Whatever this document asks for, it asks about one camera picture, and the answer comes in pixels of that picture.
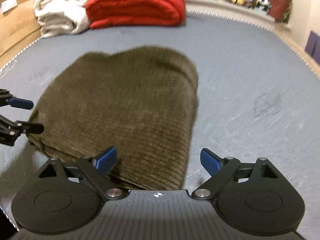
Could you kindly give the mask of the grey bed mattress sheet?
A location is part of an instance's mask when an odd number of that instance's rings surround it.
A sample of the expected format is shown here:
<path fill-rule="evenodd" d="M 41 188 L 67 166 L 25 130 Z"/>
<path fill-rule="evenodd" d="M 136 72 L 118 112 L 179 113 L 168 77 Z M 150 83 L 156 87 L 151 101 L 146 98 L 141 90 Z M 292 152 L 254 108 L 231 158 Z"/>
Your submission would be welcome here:
<path fill-rule="evenodd" d="M 204 147 L 248 163 L 266 157 L 304 199 L 299 233 L 319 239 L 319 79 L 272 32 L 189 13 L 178 28 L 114 27 L 33 39 L 5 67 L 1 87 L 37 101 L 82 54 L 143 45 L 174 48 L 197 66 L 199 107 L 183 187 L 193 191 L 208 179 L 199 159 Z"/>

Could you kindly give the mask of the red folded blanket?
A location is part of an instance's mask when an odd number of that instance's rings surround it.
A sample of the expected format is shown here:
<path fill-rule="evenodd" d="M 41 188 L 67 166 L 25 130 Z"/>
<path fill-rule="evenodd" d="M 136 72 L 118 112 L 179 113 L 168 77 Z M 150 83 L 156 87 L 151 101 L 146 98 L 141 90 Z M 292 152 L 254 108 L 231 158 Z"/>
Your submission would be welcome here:
<path fill-rule="evenodd" d="M 125 25 L 177 26 L 185 19 L 184 0 L 88 0 L 91 29 Z"/>

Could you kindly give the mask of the wooden bed frame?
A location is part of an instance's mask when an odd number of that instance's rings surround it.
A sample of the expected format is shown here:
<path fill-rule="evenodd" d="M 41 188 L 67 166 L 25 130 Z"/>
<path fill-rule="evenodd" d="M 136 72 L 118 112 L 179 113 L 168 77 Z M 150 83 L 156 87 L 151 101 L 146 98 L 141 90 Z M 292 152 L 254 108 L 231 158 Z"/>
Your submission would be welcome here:
<path fill-rule="evenodd" d="M 1 14 L 1 66 L 40 38 L 33 11 L 35 0 L 17 0 L 17 6 Z"/>

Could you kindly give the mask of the brown corduroy pants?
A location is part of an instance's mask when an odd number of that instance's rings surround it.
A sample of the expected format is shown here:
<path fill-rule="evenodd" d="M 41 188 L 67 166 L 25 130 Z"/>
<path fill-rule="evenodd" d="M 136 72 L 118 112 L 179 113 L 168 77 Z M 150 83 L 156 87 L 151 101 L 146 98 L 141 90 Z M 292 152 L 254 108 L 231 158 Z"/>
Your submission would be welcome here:
<path fill-rule="evenodd" d="M 44 131 L 28 140 L 65 162 L 113 146 L 113 182 L 177 190 L 189 159 L 198 79 L 195 64 L 170 48 L 85 53 L 41 95 L 30 120 Z"/>

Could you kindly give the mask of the purple wall square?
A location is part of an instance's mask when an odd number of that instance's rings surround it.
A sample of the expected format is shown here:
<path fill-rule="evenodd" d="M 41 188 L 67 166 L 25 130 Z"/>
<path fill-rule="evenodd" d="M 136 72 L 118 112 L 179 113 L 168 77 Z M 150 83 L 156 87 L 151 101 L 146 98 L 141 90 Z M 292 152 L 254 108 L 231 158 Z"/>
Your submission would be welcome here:
<path fill-rule="evenodd" d="M 310 35 L 305 46 L 305 52 L 320 64 L 320 36 L 314 31 L 310 31 Z"/>

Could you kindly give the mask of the cream folded blanket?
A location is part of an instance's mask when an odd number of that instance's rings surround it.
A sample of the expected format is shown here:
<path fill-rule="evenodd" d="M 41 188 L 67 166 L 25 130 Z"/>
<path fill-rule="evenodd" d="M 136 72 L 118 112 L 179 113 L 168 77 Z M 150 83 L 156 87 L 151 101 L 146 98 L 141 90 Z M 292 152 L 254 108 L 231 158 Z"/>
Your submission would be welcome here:
<path fill-rule="evenodd" d="M 35 0 L 34 14 L 43 38 L 74 35 L 90 28 L 88 0 Z"/>

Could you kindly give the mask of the dark red plush toy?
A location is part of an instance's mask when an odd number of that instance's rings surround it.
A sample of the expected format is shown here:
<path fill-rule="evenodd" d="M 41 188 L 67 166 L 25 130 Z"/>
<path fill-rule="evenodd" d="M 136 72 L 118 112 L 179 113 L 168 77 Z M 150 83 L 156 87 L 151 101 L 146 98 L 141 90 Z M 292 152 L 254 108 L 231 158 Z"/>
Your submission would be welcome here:
<path fill-rule="evenodd" d="M 285 22 L 289 17 L 292 7 L 292 0 L 270 0 L 270 9 L 268 14 L 276 22 Z"/>

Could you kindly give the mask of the white tissue pack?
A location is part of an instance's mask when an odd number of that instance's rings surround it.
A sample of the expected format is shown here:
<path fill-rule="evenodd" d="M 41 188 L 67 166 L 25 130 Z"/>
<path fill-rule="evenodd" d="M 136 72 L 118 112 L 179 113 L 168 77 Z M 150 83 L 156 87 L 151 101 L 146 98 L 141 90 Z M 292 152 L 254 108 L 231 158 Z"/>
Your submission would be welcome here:
<path fill-rule="evenodd" d="M 17 0 L 6 0 L 1 3 L 1 14 L 17 7 Z"/>

